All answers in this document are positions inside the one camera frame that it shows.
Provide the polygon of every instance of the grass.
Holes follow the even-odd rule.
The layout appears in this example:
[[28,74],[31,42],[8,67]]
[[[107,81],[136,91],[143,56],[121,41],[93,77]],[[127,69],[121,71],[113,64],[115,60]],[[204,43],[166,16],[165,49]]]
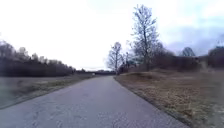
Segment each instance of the grass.
[[67,87],[91,75],[67,77],[0,77],[0,109]]
[[224,71],[154,70],[115,77],[124,87],[194,128],[224,127]]

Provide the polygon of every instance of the bare tree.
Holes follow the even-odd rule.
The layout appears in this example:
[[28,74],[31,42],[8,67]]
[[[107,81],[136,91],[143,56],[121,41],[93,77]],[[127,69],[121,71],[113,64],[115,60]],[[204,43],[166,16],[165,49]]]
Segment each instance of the bare tree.
[[152,44],[157,42],[158,37],[155,26],[156,19],[152,18],[151,8],[144,5],[135,7],[133,19],[135,22],[133,50],[138,61],[141,61],[148,70],[152,58]]
[[121,65],[121,63],[121,44],[116,42],[109,52],[107,65],[117,73],[118,67]]
[[190,47],[185,47],[182,51],[182,56],[193,57],[195,56],[195,53]]

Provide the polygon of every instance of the sky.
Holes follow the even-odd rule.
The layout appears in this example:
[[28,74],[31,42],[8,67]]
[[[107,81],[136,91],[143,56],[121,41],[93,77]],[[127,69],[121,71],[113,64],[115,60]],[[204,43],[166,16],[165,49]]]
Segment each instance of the sky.
[[152,8],[159,40],[205,54],[224,39],[222,0],[0,0],[0,39],[76,69],[107,69],[111,46],[128,50],[133,11]]

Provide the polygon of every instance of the cloud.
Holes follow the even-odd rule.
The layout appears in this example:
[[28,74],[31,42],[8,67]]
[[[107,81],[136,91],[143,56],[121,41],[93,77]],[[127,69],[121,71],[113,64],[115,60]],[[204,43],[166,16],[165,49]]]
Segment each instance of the cloud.
[[223,40],[224,10],[223,2],[192,0],[183,2],[182,9],[170,28],[165,29],[169,38],[164,39],[169,49],[178,52],[186,46],[190,46],[198,54],[206,54],[209,49],[215,47],[218,41]]

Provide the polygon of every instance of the asphalt road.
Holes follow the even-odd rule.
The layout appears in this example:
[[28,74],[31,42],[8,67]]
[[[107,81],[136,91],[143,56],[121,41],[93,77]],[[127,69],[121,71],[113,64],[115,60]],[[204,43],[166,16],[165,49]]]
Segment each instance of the asphalt road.
[[0,128],[187,128],[120,86],[112,77],[0,110]]

